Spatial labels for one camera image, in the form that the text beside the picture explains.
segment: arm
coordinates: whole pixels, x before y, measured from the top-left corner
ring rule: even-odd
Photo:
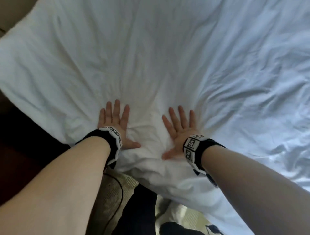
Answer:
[[[189,122],[179,106],[180,121],[169,109],[172,124],[164,124],[175,147],[164,160],[183,156],[183,144],[199,134],[195,113]],[[225,197],[255,234],[308,234],[310,231],[310,194],[268,167],[220,146],[207,148],[201,164],[212,176]]]
[[[129,106],[119,118],[119,101],[102,109],[98,127],[114,126],[123,149],[140,144],[126,139]],[[20,193],[0,207],[0,234],[85,234],[110,146],[89,137],[46,166]]]

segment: black cable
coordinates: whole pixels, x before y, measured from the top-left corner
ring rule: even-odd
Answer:
[[[111,222],[111,220],[114,218],[114,216],[115,216],[116,213],[118,212],[119,208],[121,207],[121,204],[122,204],[123,198],[124,198],[124,190],[123,190],[123,187],[122,187],[121,183],[119,182],[119,180],[118,180],[117,178],[115,178],[114,176],[109,175],[109,174],[107,174],[107,173],[103,173],[103,175],[107,175],[107,176],[109,176],[109,177],[115,179],[115,180],[118,182],[118,184],[119,184],[119,186],[121,187],[121,190],[122,190],[122,198],[121,198],[121,202],[119,203],[119,205],[118,205],[116,211],[114,212],[114,214],[112,215],[112,217],[109,219],[109,221],[108,221],[107,224],[105,225],[104,230],[103,230],[103,232],[102,232],[102,235],[104,235],[105,230],[107,229],[109,223]]]

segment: mattress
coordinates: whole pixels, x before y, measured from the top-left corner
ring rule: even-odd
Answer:
[[[161,116],[194,109],[199,128],[310,190],[310,4],[306,0],[39,0],[0,40],[0,89],[62,143],[131,106],[116,170],[252,234],[220,189],[172,147]]]

